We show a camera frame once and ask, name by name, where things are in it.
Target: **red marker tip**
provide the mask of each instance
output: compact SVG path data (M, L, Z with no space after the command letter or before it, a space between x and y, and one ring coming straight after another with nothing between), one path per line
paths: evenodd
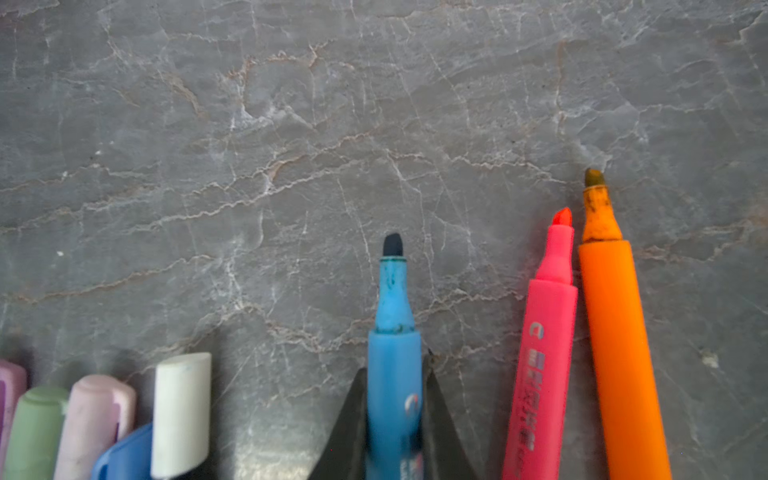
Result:
M552 225L568 225L570 227L572 222L573 216L571 215L571 209L568 207L557 212L552 219Z

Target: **marker cap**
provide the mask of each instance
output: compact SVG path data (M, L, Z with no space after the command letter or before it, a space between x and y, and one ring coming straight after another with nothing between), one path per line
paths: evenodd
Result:
M94 463L134 427L136 392L107 375L89 375L72 386L54 480L87 480Z
M152 478L170 478L208 456L210 353L179 355L157 365Z
M91 480L150 480L152 424L115 443L96 461Z
M53 478L69 392L35 387L18 401L3 480Z
M13 414L16 412L18 399L27 391L27 371L15 363L0 360L0 475L5 464L5 451L8 450L8 438L11 436Z

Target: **orange marker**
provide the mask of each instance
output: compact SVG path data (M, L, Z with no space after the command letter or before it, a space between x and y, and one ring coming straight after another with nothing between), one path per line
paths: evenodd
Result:
M611 480L671 480L632 249L621 237L605 179L587 170L579 246Z

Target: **black object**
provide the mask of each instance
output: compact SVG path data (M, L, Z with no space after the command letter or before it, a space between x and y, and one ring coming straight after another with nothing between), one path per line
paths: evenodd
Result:
M402 257L402 238L399 233L391 233L384 239L384 257Z
M179 475L174 480L218 480L218 476L214 473L214 462L208 457L192 471Z
M368 370L360 369L349 387L328 443L307 480L364 480Z
M442 396L430 353L424 357L424 405L422 406L422 454L428 480L478 480L456 434L451 413Z
M387 242L384 244L384 254L387 255ZM430 353L424 357L422 364L424 402L419 434L424 458L424 478L478 480L456 435L451 413L435 376L433 359ZM358 370L328 443L307 480L364 480L366 477L367 382L368 371Z

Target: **blue marker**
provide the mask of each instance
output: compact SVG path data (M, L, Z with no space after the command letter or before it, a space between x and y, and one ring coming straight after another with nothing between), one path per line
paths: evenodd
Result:
M91 480L152 480L152 424L115 443L96 461Z
M369 451L366 480L422 480L422 337L406 292L406 259L397 233L384 240L379 309L368 334Z

